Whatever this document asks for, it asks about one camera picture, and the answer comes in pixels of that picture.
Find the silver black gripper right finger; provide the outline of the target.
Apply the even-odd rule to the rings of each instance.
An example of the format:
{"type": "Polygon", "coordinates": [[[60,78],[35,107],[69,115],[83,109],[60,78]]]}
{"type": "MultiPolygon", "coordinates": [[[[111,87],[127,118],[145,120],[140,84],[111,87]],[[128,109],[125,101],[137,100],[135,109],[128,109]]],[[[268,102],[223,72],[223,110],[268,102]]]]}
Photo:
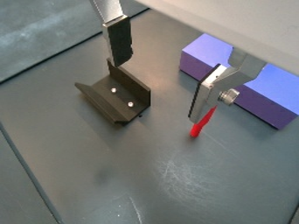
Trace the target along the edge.
{"type": "Polygon", "coordinates": [[[239,48],[228,57],[228,67],[217,64],[201,79],[191,103],[189,120],[197,123],[205,113],[217,105],[217,100],[231,104],[237,97],[235,87],[252,81],[265,66],[265,62],[239,48]]]}

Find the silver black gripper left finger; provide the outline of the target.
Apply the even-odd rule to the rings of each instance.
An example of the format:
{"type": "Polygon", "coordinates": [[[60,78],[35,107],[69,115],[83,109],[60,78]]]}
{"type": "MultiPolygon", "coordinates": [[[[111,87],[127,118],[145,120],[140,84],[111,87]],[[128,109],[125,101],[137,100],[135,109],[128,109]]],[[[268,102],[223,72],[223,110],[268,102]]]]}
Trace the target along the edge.
{"type": "Polygon", "coordinates": [[[101,21],[111,61],[119,67],[133,54],[129,16],[124,14],[119,0],[89,0],[89,3],[101,21]]]}

